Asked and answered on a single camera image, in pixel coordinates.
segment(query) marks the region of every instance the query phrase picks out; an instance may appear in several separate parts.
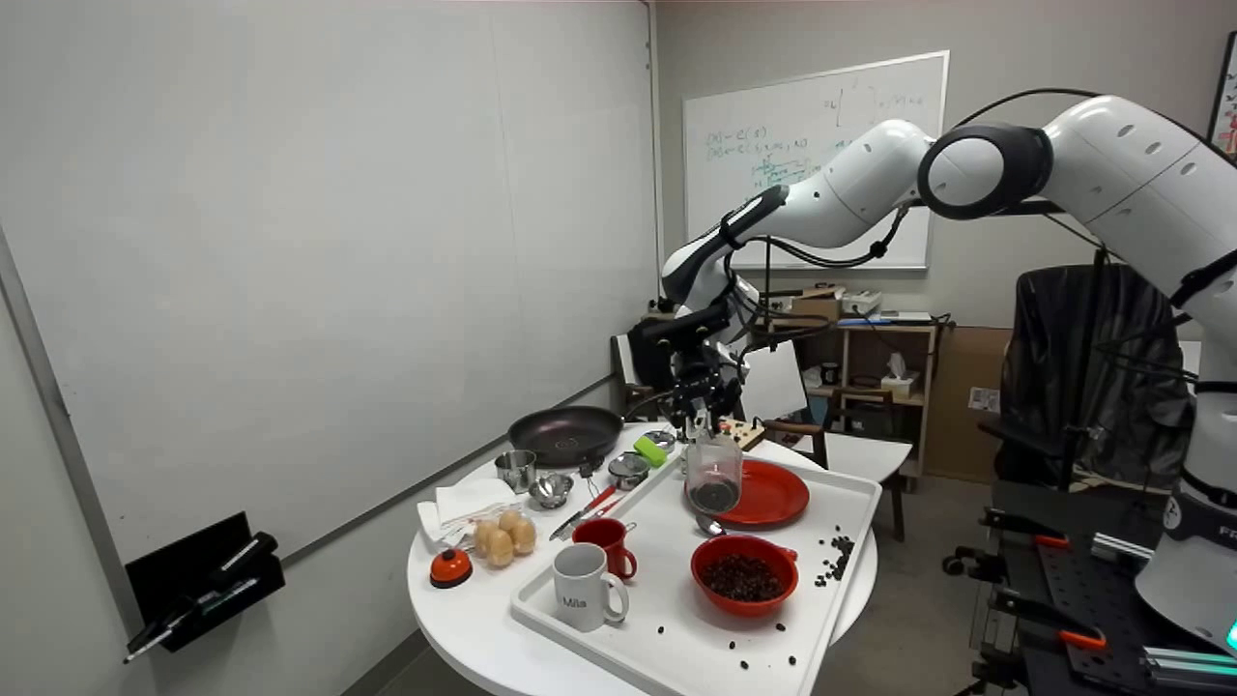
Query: tray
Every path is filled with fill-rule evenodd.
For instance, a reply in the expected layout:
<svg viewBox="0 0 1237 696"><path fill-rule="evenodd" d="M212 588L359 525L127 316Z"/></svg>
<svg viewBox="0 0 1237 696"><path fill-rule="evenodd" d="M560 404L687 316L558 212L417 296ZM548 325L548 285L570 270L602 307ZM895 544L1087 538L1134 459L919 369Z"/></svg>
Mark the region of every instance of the tray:
<svg viewBox="0 0 1237 696"><path fill-rule="evenodd" d="M582 656L610 668L641 691L811 691L819 660L833 647L854 560L870 542L882 500L878 482L825 468L794 468L807 482L807 511L783 530L732 530L798 548L799 588L783 614L743 623L700 601L687 560L703 542L687 508L678 463L629 491L615 517L629 525L629 555L641 560L625 583L629 614L623 628L582 636L555 614L555 576L538 571L516 601L509 614ZM839 579L825 579L839 560L835 538L851 538L854 555Z"/></svg>

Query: red bowl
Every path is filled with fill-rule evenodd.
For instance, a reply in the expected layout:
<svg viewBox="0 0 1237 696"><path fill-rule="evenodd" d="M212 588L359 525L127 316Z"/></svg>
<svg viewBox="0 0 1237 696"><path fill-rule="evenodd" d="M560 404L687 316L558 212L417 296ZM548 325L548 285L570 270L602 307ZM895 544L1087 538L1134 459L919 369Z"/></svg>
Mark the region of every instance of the red bowl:
<svg viewBox="0 0 1237 696"><path fill-rule="evenodd" d="M709 583L709 576L721 565L734 565L734 570L745 565L745 570L768 576L777 583L777 595L740 601L740 593L732 593L732 595L716 593ZM692 579L695 579L700 595L709 605L716 605L721 611L740 614L740 619L765 619L765 614L777 614L783 605L798 593L799 570L798 570L794 548L768 544L761 538L713 538L692 555Z"/></svg>

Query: floor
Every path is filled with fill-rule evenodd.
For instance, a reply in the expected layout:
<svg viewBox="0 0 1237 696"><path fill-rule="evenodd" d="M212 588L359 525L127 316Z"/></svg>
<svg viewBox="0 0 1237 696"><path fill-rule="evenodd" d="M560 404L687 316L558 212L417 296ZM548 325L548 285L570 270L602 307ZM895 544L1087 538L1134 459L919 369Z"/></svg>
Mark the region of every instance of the floor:
<svg viewBox="0 0 1237 696"><path fill-rule="evenodd" d="M905 497L910 538L891 538L882 508L882 576L865 614L829 656L819 696L948 696L971 685L975 636L986 631L984 588L939 571L957 544L984 544L975 525L989 488L957 481L919 481ZM381 696L481 696L433 649L417 649L374 690Z"/></svg>

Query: whiteboard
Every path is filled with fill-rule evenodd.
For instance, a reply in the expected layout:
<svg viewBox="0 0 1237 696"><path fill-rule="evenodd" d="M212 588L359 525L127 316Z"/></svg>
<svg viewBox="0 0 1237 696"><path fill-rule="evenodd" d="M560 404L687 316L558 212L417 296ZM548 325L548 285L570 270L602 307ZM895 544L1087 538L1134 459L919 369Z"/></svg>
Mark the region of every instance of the whiteboard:
<svg viewBox="0 0 1237 696"><path fill-rule="evenodd" d="M8 0L0 223L122 560L284 555L610 375L641 6Z"/></svg>
<svg viewBox="0 0 1237 696"><path fill-rule="evenodd" d="M817 174L839 146L882 120L944 132L948 51L807 75L745 92L686 105L687 232L721 223L745 196ZM848 247L811 247L829 258L865 256L891 216ZM734 266L765 266L765 245L745 245ZM807 266L772 252L768 266ZM923 270L928 208L900 219L886 258L864 270Z"/></svg>

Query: frying pan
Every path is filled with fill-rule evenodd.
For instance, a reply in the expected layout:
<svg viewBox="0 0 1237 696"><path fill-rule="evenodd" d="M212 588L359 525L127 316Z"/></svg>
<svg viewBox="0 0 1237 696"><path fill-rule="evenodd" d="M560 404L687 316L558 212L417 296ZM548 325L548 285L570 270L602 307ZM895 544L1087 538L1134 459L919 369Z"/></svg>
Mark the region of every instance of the frying pan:
<svg viewBox="0 0 1237 696"><path fill-rule="evenodd" d="M506 430L516 450L534 454L534 468L601 468L618 441L618 414L596 406L558 406L520 418Z"/></svg>

